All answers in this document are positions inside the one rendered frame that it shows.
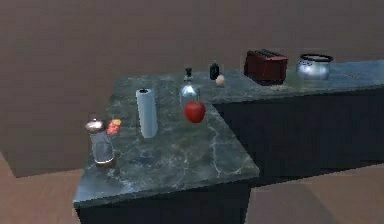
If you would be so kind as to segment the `red apple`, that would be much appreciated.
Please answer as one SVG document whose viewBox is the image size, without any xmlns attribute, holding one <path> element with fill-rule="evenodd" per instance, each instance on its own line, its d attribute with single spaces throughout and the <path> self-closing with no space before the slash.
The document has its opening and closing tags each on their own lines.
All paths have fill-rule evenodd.
<svg viewBox="0 0 384 224">
<path fill-rule="evenodd" d="M 192 101 L 184 108 L 184 115 L 187 120 L 192 123 L 200 123 L 203 121 L 206 113 L 206 107 L 203 103 Z"/>
</svg>

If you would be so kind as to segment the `small black shaker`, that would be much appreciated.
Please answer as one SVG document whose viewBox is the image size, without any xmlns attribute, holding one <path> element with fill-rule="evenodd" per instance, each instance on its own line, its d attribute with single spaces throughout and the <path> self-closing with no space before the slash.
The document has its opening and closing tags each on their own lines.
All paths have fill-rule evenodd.
<svg viewBox="0 0 384 224">
<path fill-rule="evenodd" d="M 213 63 L 211 66 L 210 66 L 210 79 L 211 80 L 216 80 L 217 77 L 220 75 L 220 67 L 217 63 Z"/>
</svg>

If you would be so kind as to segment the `dark red toaster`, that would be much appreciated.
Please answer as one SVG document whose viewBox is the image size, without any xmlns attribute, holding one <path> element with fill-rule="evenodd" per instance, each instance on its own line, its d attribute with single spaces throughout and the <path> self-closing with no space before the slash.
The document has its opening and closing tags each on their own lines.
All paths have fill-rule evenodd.
<svg viewBox="0 0 384 224">
<path fill-rule="evenodd" d="M 267 49 L 249 50 L 244 75 L 260 85 L 281 85 L 286 79 L 288 58 Z"/>
</svg>

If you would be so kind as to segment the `orange red card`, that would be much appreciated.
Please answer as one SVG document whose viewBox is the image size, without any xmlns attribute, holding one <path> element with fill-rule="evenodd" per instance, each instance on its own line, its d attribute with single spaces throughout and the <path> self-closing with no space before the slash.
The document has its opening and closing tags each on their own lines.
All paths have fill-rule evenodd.
<svg viewBox="0 0 384 224">
<path fill-rule="evenodd" d="M 112 119 L 107 128 L 107 134 L 113 135 L 119 132 L 122 121 L 120 119 Z"/>
</svg>

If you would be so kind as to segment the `clear soap dispenser bottle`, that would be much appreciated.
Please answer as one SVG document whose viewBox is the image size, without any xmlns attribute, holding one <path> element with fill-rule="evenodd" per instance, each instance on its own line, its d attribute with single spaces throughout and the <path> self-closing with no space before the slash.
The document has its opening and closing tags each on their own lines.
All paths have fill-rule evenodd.
<svg viewBox="0 0 384 224">
<path fill-rule="evenodd" d="M 199 88 L 192 82 L 192 69 L 186 68 L 186 75 L 184 77 L 183 86 L 180 89 L 180 104 L 182 108 L 191 102 L 198 101 L 200 97 Z"/>
</svg>

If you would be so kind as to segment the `glass pepper mill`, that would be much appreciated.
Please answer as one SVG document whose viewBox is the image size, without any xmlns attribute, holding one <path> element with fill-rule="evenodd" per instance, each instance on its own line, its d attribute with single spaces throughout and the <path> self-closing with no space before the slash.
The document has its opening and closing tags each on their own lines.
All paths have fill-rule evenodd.
<svg viewBox="0 0 384 224">
<path fill-rule="evenodd" d="M 90 141 L 94 162 L 101 166 L 107 166 L 115 159 L 114 147 L 107 134 L 107 127 L 103 120 L 89 120 L 85 129 Z"/>
</svg>

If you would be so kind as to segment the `silver metal pot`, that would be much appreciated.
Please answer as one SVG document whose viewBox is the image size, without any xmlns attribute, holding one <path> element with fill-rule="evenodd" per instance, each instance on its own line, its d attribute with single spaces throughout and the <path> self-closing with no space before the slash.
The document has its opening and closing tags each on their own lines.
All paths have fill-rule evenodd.
<svg viewBox="0 0 384 224">
<path fill-rule="evenodd" d="M 333 57 L 324 54 L 305 53 L 300 55 L 296 74 L 305 80 L 327 80 Z"/>
</svg>

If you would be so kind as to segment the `dark marble kitchen counter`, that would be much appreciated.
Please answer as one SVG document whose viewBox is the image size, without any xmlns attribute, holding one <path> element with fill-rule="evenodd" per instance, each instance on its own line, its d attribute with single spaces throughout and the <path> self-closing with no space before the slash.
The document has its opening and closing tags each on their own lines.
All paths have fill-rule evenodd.
<svg viewBox="0 0 384 224">
<path fill-rule="evenodd" d="M 237 70 L 194 80 L 206 107 L 188 122 L 179 74 L 120 77 L 106 109 L 122 121 L 112 168 L 88 164 L 81 224 L 243 224 L 253 187 L 384 163 L 384 60 L 336 63 L 325 81 L 261 86 Z M 136 91 L 152 89 L 157 134 L 141 134 Z"/>
</svg>

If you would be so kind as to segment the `white paper towel roll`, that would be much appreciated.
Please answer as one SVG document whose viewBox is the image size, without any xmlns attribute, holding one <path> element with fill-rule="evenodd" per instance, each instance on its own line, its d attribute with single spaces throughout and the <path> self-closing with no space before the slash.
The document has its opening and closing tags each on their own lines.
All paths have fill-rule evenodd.
<svg viewBox="0 0 384 224">
<path fill-rule="evenodd" d="M 136 102 L 141 134 L 144 138 L 153 138 L 158 130 L 155 94 L 153 90 L 137 90 Z"/>
</svg>

